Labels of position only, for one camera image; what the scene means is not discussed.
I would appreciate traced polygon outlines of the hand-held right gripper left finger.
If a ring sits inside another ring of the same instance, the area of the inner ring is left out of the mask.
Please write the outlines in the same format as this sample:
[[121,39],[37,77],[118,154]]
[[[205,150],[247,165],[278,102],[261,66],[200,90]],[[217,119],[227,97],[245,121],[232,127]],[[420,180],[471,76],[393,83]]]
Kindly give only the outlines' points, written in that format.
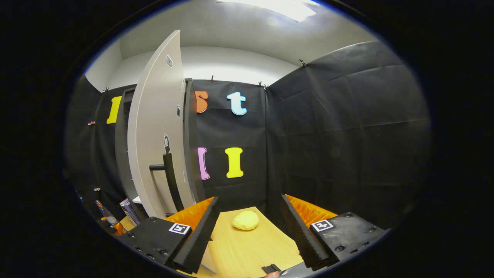
[[166,219],[149,217],[117,239],[162,267],[197,273],[220,214],[219,204],[218,197],[210,197]]

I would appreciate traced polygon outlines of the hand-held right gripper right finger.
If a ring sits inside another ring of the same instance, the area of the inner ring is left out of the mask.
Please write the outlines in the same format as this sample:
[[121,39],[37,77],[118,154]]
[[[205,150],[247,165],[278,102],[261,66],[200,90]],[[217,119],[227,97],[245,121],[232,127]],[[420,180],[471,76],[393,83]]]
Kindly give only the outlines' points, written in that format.
[[388,230],[353,212],[335,214],[288,194],[280,210],[306,267],[319,270],[356,256]]

